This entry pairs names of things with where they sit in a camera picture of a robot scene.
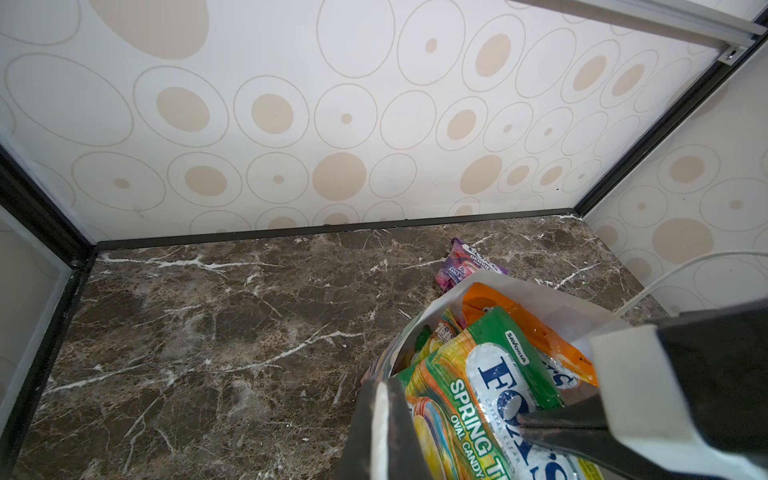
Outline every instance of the fox's candy bag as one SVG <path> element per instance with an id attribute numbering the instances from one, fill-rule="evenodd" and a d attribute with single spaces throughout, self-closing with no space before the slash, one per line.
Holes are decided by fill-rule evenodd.
<path id="1" fill-rule="evenodd" d="M 552 378 L 500 308 L 397 374 L 435 480 L 597 479 L 568 455 L 527 443 L 519 412 L 561 406 Z"/>
<path id="2" fill-rule="evenodd" d="M 502 275 L 508 273 L 507 270 L 483 258 L 480 253 L 462 242 L 462 239 L 454 238 L 451 253 L 437 272 L 435 281 L 443 292 L 447 292 L 455 284 L 483 268 Z"/>
<path id="3" fill-rule="evenodd" d="M 506 296 L 490 286 L 475 283 L 464 294 L 462 315 L 467 325 L 478 321 L 488 308 L 500 306 L 520 326 L 528 341 L 543 353 L 559 362 L 579 379 L 598 386 L 598 376 L 592 362 L 576 347 L 563 340 L 557 332 Z"/>

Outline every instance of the patterned wallpaper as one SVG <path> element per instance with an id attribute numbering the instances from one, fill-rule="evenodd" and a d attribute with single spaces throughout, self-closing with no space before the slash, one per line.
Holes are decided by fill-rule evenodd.
<path id="1" fill-rule="evenodd" d="M 587 222 L 645 285 L 718 250 L 768 251 L 768 49 L 751 58 Z M 768 296 L 768 259 L 693 265 L 653 293 L 669 313 Z"/>
<path id="2" fill-rule="evenodd" d="M 718 46 L 570 0 L 7 0 L 0 134 L 92 240 L 572 207 Z"/>

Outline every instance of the marble surface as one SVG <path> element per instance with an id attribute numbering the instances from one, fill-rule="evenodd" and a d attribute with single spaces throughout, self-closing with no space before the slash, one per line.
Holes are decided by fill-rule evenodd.
<path id="1" fill-rule="evenodd" d="M 608 309 L 641 289 L 571 216 L 106 252 L 14 478 L 330 478 L 361 376 L 439 295 L 453 237 Z"/>

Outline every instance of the black metal frame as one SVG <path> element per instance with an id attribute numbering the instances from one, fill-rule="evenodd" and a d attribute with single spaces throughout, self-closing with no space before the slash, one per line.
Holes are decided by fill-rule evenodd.
<path id="1" fill-rule="evenodd" d="M 0 146 L 0 206 L 71 269 L 27 378 L 0 435 L 0 478 L 10 476 L 58 350 L 96 258 L 91 245 L 54 202 Z"/>
<path id="2" fill-rule="evenodd" d="M 760 14 L 755 23 L 768 26 L 768 9 Z M 574 207 L 576 214 L 583 217 L 595 208 L 645 157 L 664 141 L 683 120 L 688 118 L 699 105 L 714 93 L 760 46 L 768 40 L 768 33 L 760 36 L 733 65 L 716 61 L 680 97 L 667 112 L 632 145 L 629 151 L 584 195 Z"/>
<path id="3" fill-rule="evenodd" d="M 72 270 L 51 322 L 45 330 L 27 378 L 0 435 L 0 478 L 8 478 L 11 475 L 95 260 L 96 251 L 93 249 L 85 263 Z"/>
<path id="4" fill-rule="evenodd" d="M 67 265 L 91 255 L 91 243 L 2 146 L 0 205 Z"/>
<path id="5" fill-rule="evenodd" d="M 393 220 L 386 222 L 345 223 L 342 225 L 322 225 L 320 227 L 297 227 L 280 230 L 249 230 L 245 232 L 202 233 L 200 235 L 178 235 L 175 237 L 136 238 L 128 240 L 108 240 L 96 245 L 97 251 L 125 250 L 131 248 L 169 247 L 189 243 L 230 242 L 257 238 L 294 237 L 296 235 L 317 235 L 318 233 L 350 232 L 354 230 L 380 230 L 382 228 L 426 227 L 447 223 L 479 222 L 483 220 L 505 220 L 509 218 L 543 217 L 545 215 L 573 215 L 572 208 L 551 210 L 526 210 L 525 212 L 507 212 L 502 214 L 465 215 L 461 217 L 432 217 L 413 220 Z"/>

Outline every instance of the white cable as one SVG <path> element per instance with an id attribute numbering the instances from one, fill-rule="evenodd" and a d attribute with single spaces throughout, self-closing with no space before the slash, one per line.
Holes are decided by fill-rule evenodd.
<path id="1" fill-rule="evenodd" d="M 643 298 L 648 296 L 651 291 L 658 286 L 659 283 L 665 281 L 670 276 L 674 275 L 675 273 L 679 272 L 680 270 L 684 268 L 688 268 L 689 266 L 693 265 L 694 263 L 699 263 L 702 260 L 709 260 L 710 258 L 717 258 L 717 257 L 724 257 L 726 255 L 757 255 L 758 257 L 768 257 L 768 252 L 763 250 L 724 250 L 722 252 L 712 252 L 712 253 L 706 253 L 700 257 L 696 257 L 692 260 L 688 260 L 686 263 L 683 263 L 678 268 L 675 268 L 673 270 L 670 270 L 669 272 L 666 272 L 664 275 L 660 276 L 656 280 L 650 283 L 649 286 L 646 286 L 643 291 L 635 295 L 632 300 L 626 302 L 624 306 L 622 306 L 619 309 L 616 309 L 614 313 L 618 317 L 624 316 L 624 314 L 632 309 L 633 306 L 637 305 L 638 302 L 640 302 Z"/>

